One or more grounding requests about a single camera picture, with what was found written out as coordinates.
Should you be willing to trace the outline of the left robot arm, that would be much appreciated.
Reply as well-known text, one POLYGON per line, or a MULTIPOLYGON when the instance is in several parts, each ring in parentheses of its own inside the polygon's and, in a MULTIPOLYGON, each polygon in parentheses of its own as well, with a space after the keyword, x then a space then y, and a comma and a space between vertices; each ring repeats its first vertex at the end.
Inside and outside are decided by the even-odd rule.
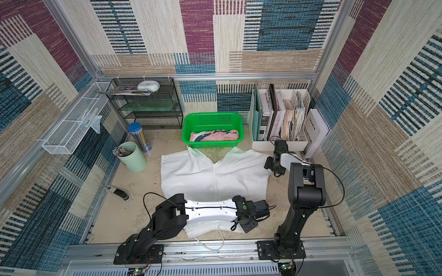
POLYGON ((270 216, 270 210, 266 201, 248 201, 240 195, 201 202, 186 200, 182 193, 175 194, 155 208, 149 223, 138 234, 131 235, 117 248, 113 264, 161 263, 164 245, 156 242, 176 237, 187 225, 222 221, 232 223, 232 231, 240 226, 248 233, 270 216))

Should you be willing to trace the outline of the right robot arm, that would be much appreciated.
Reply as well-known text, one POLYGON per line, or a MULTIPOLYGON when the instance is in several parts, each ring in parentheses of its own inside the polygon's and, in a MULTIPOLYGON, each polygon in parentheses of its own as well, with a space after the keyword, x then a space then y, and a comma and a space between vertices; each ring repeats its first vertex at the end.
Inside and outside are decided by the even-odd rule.
POLYGON ((308 218, 326 201, 324 168, 320 164, 310 164, 300 159, 288 148, 287 142, 274 142, 273 156, 269 157, 264 168, 278 175, 289 172, 288 200, 290 209, 282 225, 277 229, 272 241, 258 241, 260 260, 278 262, 281 259, 303 259, 306 257, 301 232, 308 218))

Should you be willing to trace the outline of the pink shark print shorts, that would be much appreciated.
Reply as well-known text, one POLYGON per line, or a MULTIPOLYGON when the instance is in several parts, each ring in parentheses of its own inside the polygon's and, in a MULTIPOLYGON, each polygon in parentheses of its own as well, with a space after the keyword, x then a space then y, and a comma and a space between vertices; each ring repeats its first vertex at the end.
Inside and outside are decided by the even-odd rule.
POLYGON ((203 141, 236 141, 239 139, 239 133, 237 130, 215 130, 215 131, 203 131, 192 132, 189 139, 190 142, 203 142, 203 141))

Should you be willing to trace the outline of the white shirt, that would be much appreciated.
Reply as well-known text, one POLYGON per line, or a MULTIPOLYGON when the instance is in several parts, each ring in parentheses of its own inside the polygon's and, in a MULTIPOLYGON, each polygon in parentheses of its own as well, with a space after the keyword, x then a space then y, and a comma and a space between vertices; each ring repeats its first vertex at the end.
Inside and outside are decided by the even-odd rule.
POLYGON ((161 157, 161 189, 166 198, 182 193, 190 209, 184 230, 196 238, 209 231, 228 231, 236 219, 233 198, 258 202, 267 195, 268 155, 237 147, 213 162, 191 147, 161 157))

